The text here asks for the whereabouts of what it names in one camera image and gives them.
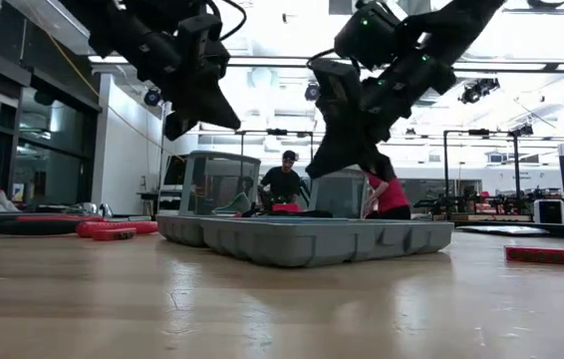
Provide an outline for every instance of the table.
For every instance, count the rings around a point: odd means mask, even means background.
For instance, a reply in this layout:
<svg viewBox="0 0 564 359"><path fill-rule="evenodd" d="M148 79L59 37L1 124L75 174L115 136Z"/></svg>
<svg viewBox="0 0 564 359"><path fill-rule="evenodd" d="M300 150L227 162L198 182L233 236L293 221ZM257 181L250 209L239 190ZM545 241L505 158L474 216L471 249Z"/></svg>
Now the table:
<svg viewBox="0 0 564 359"><path fill-rule="evenodd" d="M136 195L139 195L142 200L142 214L155 216L158 213L160 207L161 197L167 196L177 199L178 207L179 207L182 190L163 189L160 191L160 193L158 193L157 191L145 191L145 192L137 192Z"/></svg>
<svg viewBox="0 0 564 359"><path fill-rule="evenodd" d="M168 243L0 238L0 358L564 358L564 266L456 233L445 253L314 269Z"/></svg>

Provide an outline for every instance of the cable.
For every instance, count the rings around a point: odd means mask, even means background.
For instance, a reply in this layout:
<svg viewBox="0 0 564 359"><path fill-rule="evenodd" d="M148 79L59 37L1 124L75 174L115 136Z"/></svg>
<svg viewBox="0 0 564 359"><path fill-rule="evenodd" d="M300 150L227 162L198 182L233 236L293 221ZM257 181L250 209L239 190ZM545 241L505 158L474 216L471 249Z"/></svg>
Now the cable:
<svg viewBox="0 0 564 359"><path fill-rule="evenodd" d="M313 62L321 57L325 57L327 55L333 54L335 52L335 49L329 49L329 50L325 50L322 51L320 53L317 53L316 55L313 55L307 62L306 62L306 67L309 68L309 70L313 70Z"/></svg>
<svg viewBox="0 0 564 359"><path fill-rule="evenodd" d="M233 36L236 32L240 31L240 29L242 28L242 26L244 26L244 24L246 23L246 11L244 11L244 9L242 8L242 6L236 4L233 2L233 0L222 0L225 3L227 3L228 5L232 6L234 9L236 9L237 11L240 12L240 14L242 14L242 20L240 21L240 23L234 27L231 31L229 31L228 33L224 34L224 36L220 37L220 41L224 41L226 39L228 39L229 37Z"/></svg>
<svg viewBox="0 0 564 359"><path fill-rule="evenodd" d="M36 21L39 24L43 24L43 22L41 21L41 18L39 17L38 12L32 7L32 5L26 1L25 5L30 9L30 12L34 15L34 17L36 18ZM56 50L61 54L61 56L63 56L63 58L65 59L65 61L68 63L68 65L70 65L70 67L72 67L72 69L74 70L74 72L79 76L79 78L81 78L81 80L85 83L85 85L87 85L87 87L92 91L92 93L94 93L94 95L96 95L99 99L101 98L101 94L96 91L96 89L94 88L94 86L90 83L90 81L88 79L85 78L85 76L83 76L83 74L81 73L81 70L79 70L79 68L76 66L76 64L74 64L74 62L72 61L72 59L70 59L69 56L67 56L67 54L65 53L65 51L63 51L63 48L61 47L61 45L59 45L59 43L56 41L56 39L54 38L54 36L52 36L52 34L50 34L49 31L47 31L46 29L44 29L43 27L39 26L39 28L41 30L43 30L43 32L45 32L45 34L47 34L48 38L50 39L50 41L52 42L52 44L54 45L54 47L56 48ZM125 120L125 118L123 116L121 116L121 114L119 114L114 108L112 108L112 106L109 104L107 104L108 109L114 114L116 115L119 119L121 119L127 126L129 126L130 128L132 128L132 130L134 130L134 132L136 132L137 134L139 134L141 137L145 138L147 141L151 142L152 144L158 146L159 149L162 149L163 151L167 152L169 155L172 155L174 157L176 157L177 159L179 159L180 161L182 161L184 163L184 159L176 154L172 154L170 151L166 150L164 147L162 147L160 144L158 144L157 142L155 142L154 140L152 140L148 135L143 134L139 129L137 129L136 127L134 127L134 125L132 125L129 121Z"/></svg>
<svg viewBox="0 0 564 359"><path fill-rule="evenodd" d="M211 12L213 13L213 15L215 15L215 17L217 17L218 19L220 19L220 21L222 21L222 15L220 15L220 9L218 9L218 6L215 5L213 0L206 0L206 4L211 8Z"/></svg>

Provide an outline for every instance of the woman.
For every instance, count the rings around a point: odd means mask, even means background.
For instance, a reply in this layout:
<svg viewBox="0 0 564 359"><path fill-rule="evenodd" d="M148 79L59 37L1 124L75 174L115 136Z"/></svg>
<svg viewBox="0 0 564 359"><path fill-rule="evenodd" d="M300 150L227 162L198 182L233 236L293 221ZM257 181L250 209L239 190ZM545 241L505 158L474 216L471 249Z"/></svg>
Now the woman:
<svg viewBox="0 0 564 359"><path fill-rule="evenodd" d="M365 171L373 189L364 206L365 213L368 213L366 219L411 219L411 204L402 190L400 179L392 175L385 181L371 172L372 169ZM375 202L378 203L378 210L371 211Z"/></svg>

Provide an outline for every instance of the man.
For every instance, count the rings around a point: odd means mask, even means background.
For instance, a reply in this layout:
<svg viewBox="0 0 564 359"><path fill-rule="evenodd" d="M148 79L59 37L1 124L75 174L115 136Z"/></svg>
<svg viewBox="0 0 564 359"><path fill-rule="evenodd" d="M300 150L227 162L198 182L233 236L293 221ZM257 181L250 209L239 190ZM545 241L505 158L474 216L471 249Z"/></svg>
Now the man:
<svg viewBox="0 0 564 359"><path fill-rule="evenodd" d="M293 151L286 151L282 155L282 166L266 173L260 183L263 187L270 185L274 202L294 203L300 192L300 176L293 171L293 164L297 160Z"/></svg>

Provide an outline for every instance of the red foam block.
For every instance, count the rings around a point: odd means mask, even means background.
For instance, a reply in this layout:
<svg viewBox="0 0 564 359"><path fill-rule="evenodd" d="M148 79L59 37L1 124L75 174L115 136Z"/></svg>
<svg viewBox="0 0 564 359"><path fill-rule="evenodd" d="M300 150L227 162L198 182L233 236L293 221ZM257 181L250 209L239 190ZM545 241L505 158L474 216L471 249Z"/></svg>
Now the red foam block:
<svg viewBox="0 0 564 359"><path fill-rule="evenodd" d="M82 238L89 238L92 232L101 229L133 228L136 234L150 234L158 231L158 224L154 221L120 221L120 222L89 222L84 221L76 226L76 233Z"/></svg>
<svg viewBox="0 0 564 359"><path fill-rule="evenodd" d="M98 229L92 232L92 238L98 241L125 240L136 236L135 228Z"/></svg>
<svg viewBox="0 0 564 359"><path fill-rule="evenodd" d="M273 204L273 210L285 210L285 211L288 211L288 212L299 212L299 211L302 211L302 207L298 203Z"/></svg>
<svg viewBox="0 0 564 359"><path fill-rule="evenodd" d="M564 264L564 249L505 246L505 258L510 261Z"/></svg>

